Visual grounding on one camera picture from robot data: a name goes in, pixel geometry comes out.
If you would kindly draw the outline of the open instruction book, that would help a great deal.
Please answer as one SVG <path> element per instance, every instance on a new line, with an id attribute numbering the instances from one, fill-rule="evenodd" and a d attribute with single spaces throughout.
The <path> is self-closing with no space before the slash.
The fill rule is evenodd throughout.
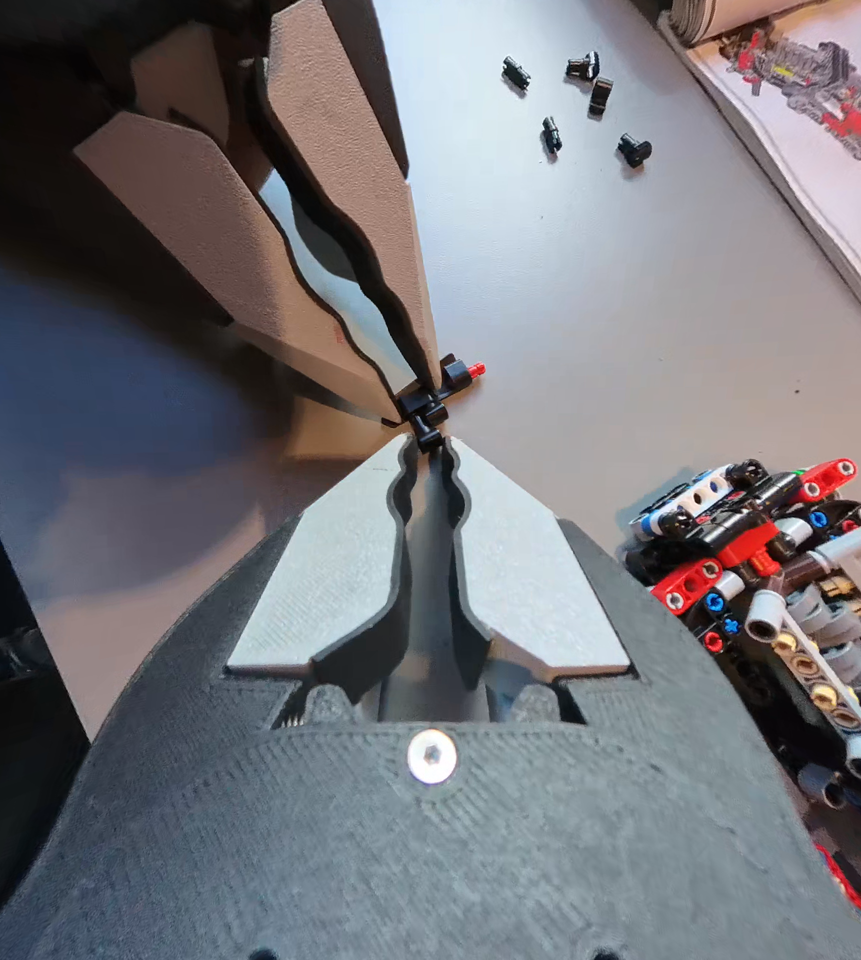
<path id="1" fill-rule="evenodd" d="M 861 2 L 671 2 L 657 29 L 861 303 Z"/>

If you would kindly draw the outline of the grey desk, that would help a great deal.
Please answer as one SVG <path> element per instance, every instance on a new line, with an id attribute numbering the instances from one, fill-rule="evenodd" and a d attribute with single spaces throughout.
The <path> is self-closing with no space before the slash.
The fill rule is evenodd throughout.
<path id="1" fill-rule="evenodd" d="M 488 365 L 459 438 L 607 549 L 712 462 L 861 468 L 861 307 L 640 13 L 377 8 L 438 335 Z M 21 34 L 63 40 L 75 8 L 2 11 L 0 539 L 92 737 L 178 615 L 385 430 L 224 327 L 101 190 L 96 241 L 40 208 L 59 137 L 108 109 L 77 109 L 87 54 Z M 565 78 L 589 51 L 598 122 Z M 639 169 L 622 134 L 652 144 Z"/>

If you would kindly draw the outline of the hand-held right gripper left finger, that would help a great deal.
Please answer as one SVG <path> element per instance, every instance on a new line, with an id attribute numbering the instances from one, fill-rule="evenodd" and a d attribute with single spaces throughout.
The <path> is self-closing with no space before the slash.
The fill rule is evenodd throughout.
<path id="1" fill-rule="evenodd" d="M 337 687 L 359 703 L 400 665 L 418 453 L 413 436 L 390 439 L 302 512 L 227 659 L 229 673 Z"/>

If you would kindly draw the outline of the black hinged brick piece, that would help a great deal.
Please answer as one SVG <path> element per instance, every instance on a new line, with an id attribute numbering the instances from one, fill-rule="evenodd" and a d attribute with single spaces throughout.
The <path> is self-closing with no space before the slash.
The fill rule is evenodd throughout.
<path id="1" fill-rule="evenodd" d="M 467 371 L 469 365 L 458 359 L 455 354 L 444 356 L 439 363 L 441 385 L 435 390 L 414 385 L 409 391 L 397 397 L 399 412 L 408 422 L 410 418 L 423 415 L 433 425 L 440 426 L 449 416 L 445 403 L 454 395 L 470 388 L 476 379 Z"/>

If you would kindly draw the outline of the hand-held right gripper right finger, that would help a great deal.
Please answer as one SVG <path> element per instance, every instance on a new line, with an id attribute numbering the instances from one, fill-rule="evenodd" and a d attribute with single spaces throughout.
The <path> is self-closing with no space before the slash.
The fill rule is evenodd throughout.
<path id="1" fill-rule="evenodd" d="M 626 674 L 629 654 L 552 509 L 458 438 L 445 441 L 444 487 L 464 687 Z"/>

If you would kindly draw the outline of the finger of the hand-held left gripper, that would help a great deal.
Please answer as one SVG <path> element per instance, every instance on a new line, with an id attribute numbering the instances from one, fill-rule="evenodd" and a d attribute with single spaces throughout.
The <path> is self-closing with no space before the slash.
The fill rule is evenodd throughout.
<path id="1" fill-rule="evenodd" d="M 361 328 L 349 277 L 321 263 L 272 173 L 271 204 L 208 134 L 122 111 L 74 148 L 105 186 L 220 306 L 232 332 L 342 401 L 399 424 L 381 341 Z"/>
<path id="2" fill-rule="evenodd" d="M 341 247 L 416 380 L 440 388 L 436 329 L 411 186 L 324 2 L 270 18 L 257 102 L 302 209 Z"/>

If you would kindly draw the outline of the toy brick car model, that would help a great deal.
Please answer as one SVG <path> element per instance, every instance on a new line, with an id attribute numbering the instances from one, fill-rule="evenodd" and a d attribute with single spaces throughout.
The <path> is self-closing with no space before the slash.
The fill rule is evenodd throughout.
<path id="1" fill-rule="evenodd" d="M 842 457 L 725 463 L 630 522 L 627 571 L 717 662 L 810 800 L 861 811 L 861 500 Z"/>

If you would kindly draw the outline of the cluster of black connector pieces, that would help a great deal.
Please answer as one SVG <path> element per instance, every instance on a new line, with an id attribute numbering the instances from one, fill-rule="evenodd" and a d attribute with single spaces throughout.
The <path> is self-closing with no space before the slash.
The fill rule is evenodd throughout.
<path id="1" fill-rule="evenodd" d="M 570 58 L 565 67 L 565 79 L 577 81 L 587 91 L 589 97 L 586 113 L 594 122 L 604 118 L 614 90 L 614 81 L 603 77 L 601 69 L 602 61 L 597 51 Z M 530 72 L 509 55 L 501 63 L 501 77 L 520 94 L 526 94 L 532 82 Z M 542 119 L 540 139 L 545 152 L 552 158 L 557 157 L 563 147 L 563 140 L 553 116 L 547 115 Z M 653 155 L 653 144 L 646 139 L 637 139 L 623 133 L 617 140 L 616 152 L 630 169 L 636 170 L 644 166 Z"/>

